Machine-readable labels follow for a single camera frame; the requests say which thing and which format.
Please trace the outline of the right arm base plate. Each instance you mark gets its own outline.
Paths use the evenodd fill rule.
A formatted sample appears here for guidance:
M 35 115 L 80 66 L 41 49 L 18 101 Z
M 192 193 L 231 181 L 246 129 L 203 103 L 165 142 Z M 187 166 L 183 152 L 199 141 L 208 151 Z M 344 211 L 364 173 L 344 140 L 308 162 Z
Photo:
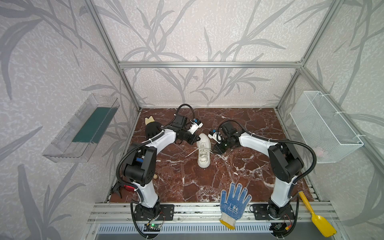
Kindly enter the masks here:
M 290 204 L 281 209 L 270 207 L 269 204 L 252 204 L 250 210 L 254 214 L 255 220 L 282 221 L 295 218 L 295 210 Z

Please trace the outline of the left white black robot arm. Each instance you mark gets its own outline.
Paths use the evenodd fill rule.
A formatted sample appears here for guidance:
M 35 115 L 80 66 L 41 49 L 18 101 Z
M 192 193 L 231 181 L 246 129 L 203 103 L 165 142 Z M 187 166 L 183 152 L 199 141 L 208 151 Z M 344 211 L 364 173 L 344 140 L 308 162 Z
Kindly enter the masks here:
M 145 119 L 147 140 L 132 144 L 122 157 L 116 169 L 118 182 L 127 186 L 139 196 L 139 204 L 149 210 L 158 208 L 160 204 L 153 183 L 156 173 L 157 155 L 177 140 L 190 145 L 201 138 L 196 131 L 203 126 L 199 119 L 190 122 L 187 117 L 175 115 L 173 121 L 163 126 L 153 117 Z

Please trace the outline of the white knit sneaker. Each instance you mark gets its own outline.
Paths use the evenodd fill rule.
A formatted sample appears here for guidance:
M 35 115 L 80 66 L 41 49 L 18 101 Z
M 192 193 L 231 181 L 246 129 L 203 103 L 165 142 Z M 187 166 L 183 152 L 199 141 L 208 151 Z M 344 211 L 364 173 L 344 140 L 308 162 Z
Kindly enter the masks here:
M 210 138 L 204 133 L 201 133 L 199 137 L 200 140 L 197 141 L 197 147 L 194 151 L 188 154 L 187 157 L 198 151 L 198 165 L 200 168 L 206 169 L 211 164 L 211 141 Z

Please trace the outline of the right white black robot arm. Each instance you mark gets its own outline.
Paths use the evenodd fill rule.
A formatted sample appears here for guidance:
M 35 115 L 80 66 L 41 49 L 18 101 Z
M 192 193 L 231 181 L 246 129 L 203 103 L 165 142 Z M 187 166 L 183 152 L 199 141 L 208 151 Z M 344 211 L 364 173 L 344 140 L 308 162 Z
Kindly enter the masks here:
M 243 126 L 237 130 L 233 123 L 237 121 L 226 120 L 209 132 L 209 138 L 217 142 L 213 152 L 222 155 L 229 149 L 244 147 L 269 157 L 276 178 L 269 207 L 275 212 L 281 212 L 290 203 L 294 185 L 314 170 L 317 164 L 315 151 L 301 142 L 258 136 Z M 305 164 L 295 146 L 307 149 L 312 155 L 311 166 L 305 172 L 302 171 Z

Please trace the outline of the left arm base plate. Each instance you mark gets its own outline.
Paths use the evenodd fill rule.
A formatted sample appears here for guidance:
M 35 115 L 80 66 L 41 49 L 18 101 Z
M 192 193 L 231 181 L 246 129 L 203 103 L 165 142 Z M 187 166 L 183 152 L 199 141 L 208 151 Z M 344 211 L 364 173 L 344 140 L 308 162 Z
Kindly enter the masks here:
M 174 205 L 159 204 L 154 208 L 146 208 L 142 205 L 136 205 L 134 208 L 134 217 L 136 221 L 172 221 L 174 219 Z

